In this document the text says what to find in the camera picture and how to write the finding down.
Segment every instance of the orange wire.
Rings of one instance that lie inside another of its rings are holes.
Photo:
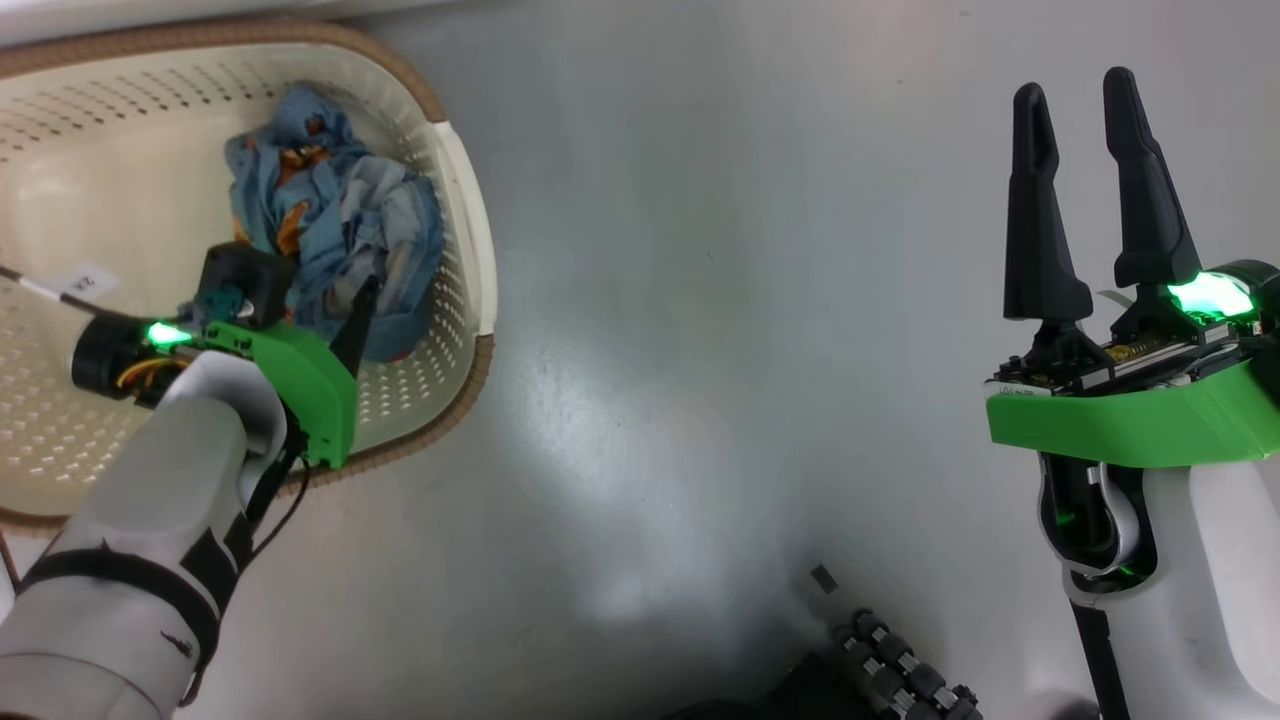
[[[151,372],[155,372],[161,366],[170,364],[186,368],[189,363],[186,363],[183,360],[174,360],[172,357],[152,357],[151,360],[143,360],[141,363],[136,363],[134,365],[129,366],[128,370],[120,373],[120,377],[116,378],[115,380],[115,387],[123,388],[125,384],[132,383],[143,370],[148,368],[151,369]]]

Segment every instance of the green plastic bracket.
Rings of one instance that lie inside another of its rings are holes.
[[[1105,397],[996,395],[991,439],[1128,468],[1262,460],[1280,452],[1280,409],[1248,363],[1203,380]]]
[[[251,331],[220,322],[209,324],[204,340],[262,370],[307,433],[312,465],[347,462],[356,438],[356,379],[324,341],[287,323]]]

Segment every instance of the black strap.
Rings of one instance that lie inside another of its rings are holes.
[[[205,530],[196,544],[191,546],[187,555],[182,556],[182,569],[191,573],[196,582],[205,585],[209,594],[214,596],[218,603],[218,612],[227,612],[227,603],[236,592],[236,566],[230,557],[223,551],[223,546],[214,539],[212,530]]]
[[[1116,666],[1116,653],[1111,648],[1111,624],[1107,614],[1096,607],[1080,607],[1071,603],[1075,612],[1075,626],[1080,632],[1084,646],[1084,661],[1089,665],[1093,678],[1093,692],[1098,696],[1098,706],[1107,720],[1129,720],[1129,705],[1124,698],[1124,685],[1120,683],[1120,667]]]
[[[232,552],[232,560],[236,561],[236,568],[239,574],[244,574],[244,568],[248,568],[248,561],[253,556],[253,529],[248,524],[248,519],[241,512],[236,515],[232,520],[232,527],[227,530],[227,536],[223,537],[223,543],[227,544],[227,550]]]
[[[186,579],[137,555],[111,552],[108,548],[68,550],[46,555],[27,570],[18,594],[31,589],[36,583],[55,578],[93,578],[111,580],[134,587],[145,593],[168,602],[182,615],[200,643],[202,667],[212,659],[218,648],[219,620],[205,596],[191,587]]]

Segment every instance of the blue cloth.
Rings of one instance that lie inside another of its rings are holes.
[[[297,256],[293,322],[332,340],[372,274],[381,292],[365,359],[412,351],[430,328],[428,291],[444,254],[431,181],[371,155],[342,109],[305,85],[266,127],[229,140],[224,155],[241,240]]]

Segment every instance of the white floor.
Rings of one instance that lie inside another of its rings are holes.
[[[1094,290],[1112,64],[1206,265],[1277,261],[1280,5],[474,0],[357,24],[468,145],[497,361],[429,452],[308,497],[180,717],[653,717],[763,689],[855,602],[989,719],[1089,693],[1034,459],[989,445],[978,389],[1033,332],[1000,319],[1010,101],[1048,94]]]

